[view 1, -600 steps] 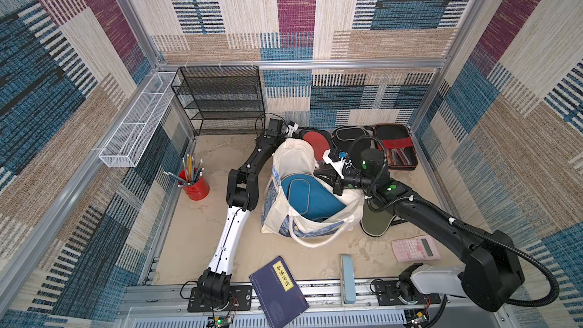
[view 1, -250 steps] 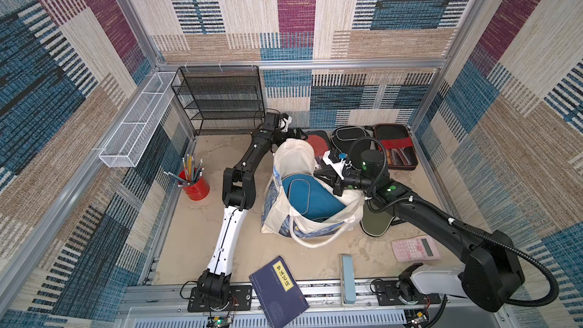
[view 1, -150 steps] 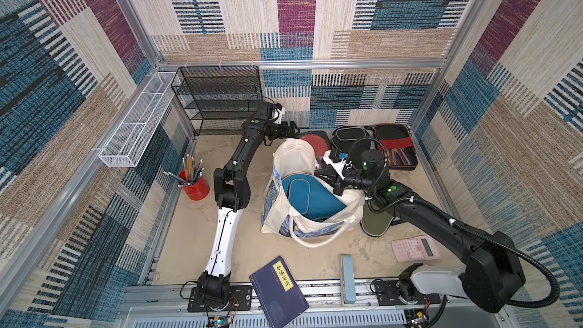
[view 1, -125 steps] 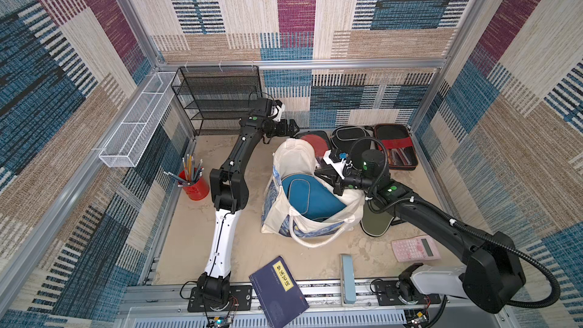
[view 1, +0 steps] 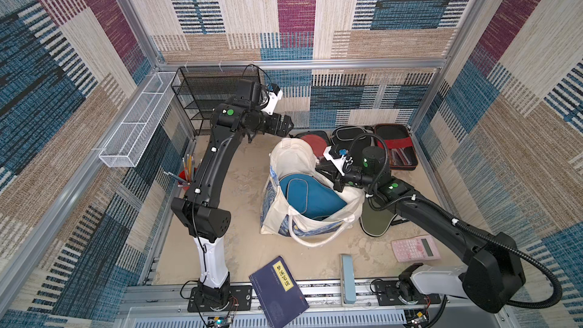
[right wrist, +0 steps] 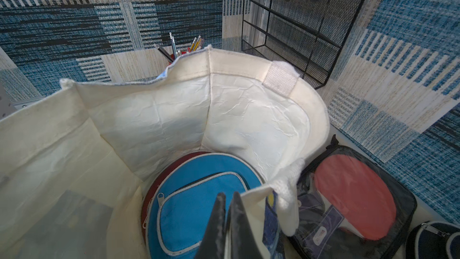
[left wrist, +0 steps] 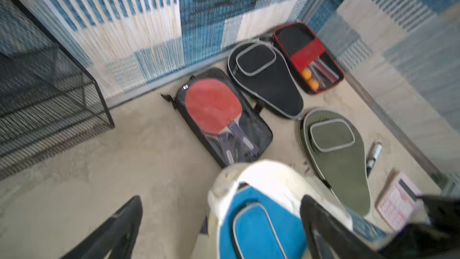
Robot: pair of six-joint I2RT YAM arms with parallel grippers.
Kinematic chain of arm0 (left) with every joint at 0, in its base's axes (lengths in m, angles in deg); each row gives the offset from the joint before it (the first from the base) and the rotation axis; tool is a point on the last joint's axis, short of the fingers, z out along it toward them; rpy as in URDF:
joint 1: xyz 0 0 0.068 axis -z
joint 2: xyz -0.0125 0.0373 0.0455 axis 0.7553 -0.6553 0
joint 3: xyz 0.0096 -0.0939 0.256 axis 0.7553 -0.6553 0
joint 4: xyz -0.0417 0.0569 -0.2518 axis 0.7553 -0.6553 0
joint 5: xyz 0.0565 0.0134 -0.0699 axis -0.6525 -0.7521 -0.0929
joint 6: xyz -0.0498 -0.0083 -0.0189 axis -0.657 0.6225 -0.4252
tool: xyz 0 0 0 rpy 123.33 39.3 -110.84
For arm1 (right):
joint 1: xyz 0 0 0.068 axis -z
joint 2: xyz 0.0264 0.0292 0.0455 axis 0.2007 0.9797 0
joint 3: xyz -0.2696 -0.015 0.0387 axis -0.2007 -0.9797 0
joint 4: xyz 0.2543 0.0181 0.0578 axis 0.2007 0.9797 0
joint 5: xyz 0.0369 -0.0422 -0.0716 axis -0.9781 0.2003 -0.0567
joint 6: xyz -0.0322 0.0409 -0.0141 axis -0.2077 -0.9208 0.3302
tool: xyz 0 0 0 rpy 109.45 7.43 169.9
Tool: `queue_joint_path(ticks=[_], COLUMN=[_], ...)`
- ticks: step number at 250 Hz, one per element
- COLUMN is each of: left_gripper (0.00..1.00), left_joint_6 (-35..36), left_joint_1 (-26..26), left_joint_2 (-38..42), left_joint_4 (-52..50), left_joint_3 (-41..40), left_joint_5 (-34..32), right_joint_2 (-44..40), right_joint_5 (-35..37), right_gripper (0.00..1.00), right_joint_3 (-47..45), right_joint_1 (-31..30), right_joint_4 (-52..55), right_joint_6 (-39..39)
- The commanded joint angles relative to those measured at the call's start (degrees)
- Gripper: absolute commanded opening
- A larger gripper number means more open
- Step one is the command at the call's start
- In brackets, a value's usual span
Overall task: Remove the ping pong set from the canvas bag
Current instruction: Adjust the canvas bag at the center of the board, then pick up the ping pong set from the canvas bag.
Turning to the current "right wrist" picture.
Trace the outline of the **black paddle cover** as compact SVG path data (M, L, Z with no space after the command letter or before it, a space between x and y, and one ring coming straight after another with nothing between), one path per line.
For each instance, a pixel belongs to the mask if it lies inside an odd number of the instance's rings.
M427 221L408 235L406 259L458 259L460 227L441 221Z

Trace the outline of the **blue paddle cover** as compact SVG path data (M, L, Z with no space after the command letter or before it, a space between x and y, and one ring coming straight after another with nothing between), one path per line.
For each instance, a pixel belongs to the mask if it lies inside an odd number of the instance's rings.
M146 247L152 259L192 259L205 234L214 202L261 186L253 167L233 155L207 153L187 160L161 184L149 208Z

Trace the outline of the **red ping pong paddle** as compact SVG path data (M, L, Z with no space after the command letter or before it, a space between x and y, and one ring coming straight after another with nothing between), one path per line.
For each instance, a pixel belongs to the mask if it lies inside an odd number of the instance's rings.
M415 196L356 150L331 139L297 183L303 259L391 259L405 242Z

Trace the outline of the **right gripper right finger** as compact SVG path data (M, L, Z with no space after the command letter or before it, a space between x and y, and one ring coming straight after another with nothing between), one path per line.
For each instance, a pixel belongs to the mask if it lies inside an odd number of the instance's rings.
M262 259L249 219L238 192L232 196L228 215L228 256L230 259Z

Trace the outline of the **maroon paddle cover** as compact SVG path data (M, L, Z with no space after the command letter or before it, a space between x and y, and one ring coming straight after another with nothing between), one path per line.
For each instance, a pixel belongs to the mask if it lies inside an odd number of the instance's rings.
M178 160L170 164L162 173L153 181L152 185L150 186L147 194L144 197L142 208L141 208L141 232L143 235L144 241L146 241L146 229L147 229L147 219L149 214L149 208L152 204L152 200L161 186L161 184L166 180L170 174L178 169L183 163L187 160L193 159L198 157L199 155L207 154L209 151L196 151L186 154L180 157Z

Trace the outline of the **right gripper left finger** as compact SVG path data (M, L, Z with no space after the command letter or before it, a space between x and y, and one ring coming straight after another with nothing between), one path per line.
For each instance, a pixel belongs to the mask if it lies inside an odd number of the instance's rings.
M226 195L219 193L215 200L204 237L194 259L223 259L226 238Z

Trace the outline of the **cream canvas tote bag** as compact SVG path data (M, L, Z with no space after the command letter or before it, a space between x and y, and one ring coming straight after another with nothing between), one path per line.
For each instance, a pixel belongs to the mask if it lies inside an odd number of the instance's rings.
M144 192L195 151L228 153L261 178L243 195L257 236L255 208L271 192L294 234L296 181L330 124L289 64L207 47L149 82L61 86L1 120L2 258L147 258Z

